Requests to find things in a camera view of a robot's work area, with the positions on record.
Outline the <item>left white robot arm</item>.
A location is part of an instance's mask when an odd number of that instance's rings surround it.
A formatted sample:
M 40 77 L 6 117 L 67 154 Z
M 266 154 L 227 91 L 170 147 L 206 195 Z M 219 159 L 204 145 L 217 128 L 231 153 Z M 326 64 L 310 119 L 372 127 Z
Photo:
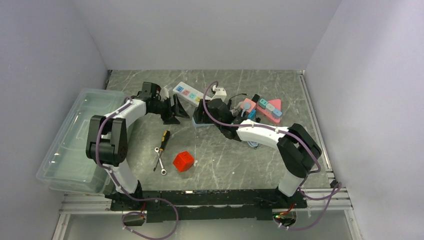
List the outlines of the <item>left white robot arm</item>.
M 122 106 L 89 121 L 86 156 L 106 171 L 119 194 L 126 194 L 123 202 L 131 210 L 143 205 L 144 196 L 127 162 L 128 128 L 147 114 L 159 115 L 165 125 L 178 125 L 179 118 L 189 118 L 176 94 L 170 97 L 158 84 L 143 82 L 141 90 Z

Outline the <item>light blue power strip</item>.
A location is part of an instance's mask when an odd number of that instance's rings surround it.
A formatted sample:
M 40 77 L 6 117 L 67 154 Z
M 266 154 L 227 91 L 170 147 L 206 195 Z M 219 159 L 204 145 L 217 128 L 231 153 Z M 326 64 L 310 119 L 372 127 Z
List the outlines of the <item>light blue power strip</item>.
M 194 118 L 192 118 L 191 120 L 192 120 L 192 125 L 195 128 L 214 127 L 215 126 L 213 123 L 196 123 Z

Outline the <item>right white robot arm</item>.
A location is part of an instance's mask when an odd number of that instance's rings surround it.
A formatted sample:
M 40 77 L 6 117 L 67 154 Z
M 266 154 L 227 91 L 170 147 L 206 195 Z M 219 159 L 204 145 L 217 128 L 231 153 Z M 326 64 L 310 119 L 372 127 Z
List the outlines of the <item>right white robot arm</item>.
M 275 194 L 276 203 L 282 208 L 295 201 L 295 192 L 313 173 L 312 168 L 320 168 L 318 159 L 322 149 L 298 123 L 277 127 L 257 123 L 240 114 L 233 116 L 221 99 L 201 99 L 195 112 L 206 115 L 227 139 L 255 142 L 278 150 L 286 167 Z

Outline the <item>red cube socket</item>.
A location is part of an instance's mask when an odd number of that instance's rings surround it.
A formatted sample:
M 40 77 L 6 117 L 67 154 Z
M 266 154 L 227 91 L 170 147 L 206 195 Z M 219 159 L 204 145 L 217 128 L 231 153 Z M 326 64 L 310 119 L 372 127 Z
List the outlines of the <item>red cube socket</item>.
M 176 155 L 172 164 L 181 173 L 190 169 L 194 162 L 195 158 L 188 151 L 183 151 Z

